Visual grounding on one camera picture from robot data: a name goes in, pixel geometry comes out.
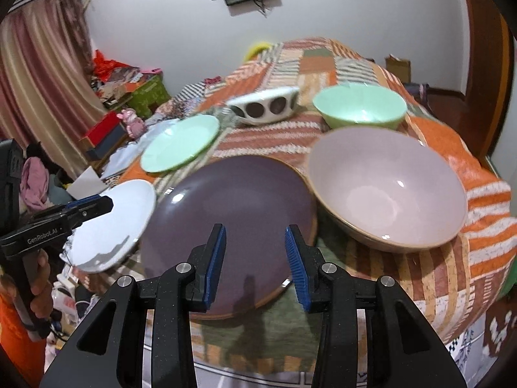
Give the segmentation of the person's left hand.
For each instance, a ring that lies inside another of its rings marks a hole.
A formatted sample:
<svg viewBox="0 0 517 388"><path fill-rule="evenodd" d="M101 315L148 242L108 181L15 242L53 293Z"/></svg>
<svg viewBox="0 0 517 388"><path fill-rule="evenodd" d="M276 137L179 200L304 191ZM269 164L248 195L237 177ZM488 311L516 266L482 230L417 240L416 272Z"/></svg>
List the person's left hand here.
<svg viewBox="0 0 517 388"><path fill-rule="evenodd" d="M52 290L53 285L49 281L51 267L47 253L43 250L38 254L38 267L31 290L34 299L31 302L31 310L37 318L47 319L53 311ZM17 288L14 280L7 274L1 275L1 298L9 305L14 303L17 297Z"/></svg>

